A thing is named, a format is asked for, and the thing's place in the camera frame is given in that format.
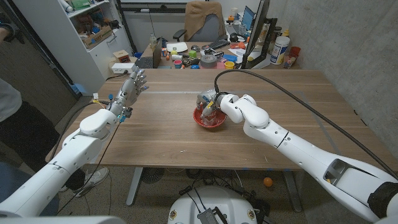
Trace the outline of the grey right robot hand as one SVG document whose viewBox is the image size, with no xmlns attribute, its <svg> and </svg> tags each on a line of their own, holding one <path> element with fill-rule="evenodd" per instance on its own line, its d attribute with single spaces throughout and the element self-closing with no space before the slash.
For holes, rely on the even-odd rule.
<svg viewBox="0 0 398 224">
<path fill-rule="evenodd" d="M 220 110 L 220 102 L 216 99 L 215 89 L 203 91 L 197 95 L 197 110 L 202 108 L 200 118 L 209 116 L 212 112 Z"/>
</svg>

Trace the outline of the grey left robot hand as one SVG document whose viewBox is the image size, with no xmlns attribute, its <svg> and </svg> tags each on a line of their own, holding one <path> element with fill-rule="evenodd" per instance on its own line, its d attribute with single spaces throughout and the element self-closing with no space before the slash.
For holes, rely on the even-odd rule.
<svg viewBox="0 0 398 224">
<path fill-rule="evenodd" d="M 132 111 L 131 106 L 137 101 L 138 96 L 149 88 L 146 86 L 147 80 L 144 72 L 144 69 L 139 69 L 131 73 L 106 109 L 116 116 L 124 115 L 129 118 Z"/>
</svg>

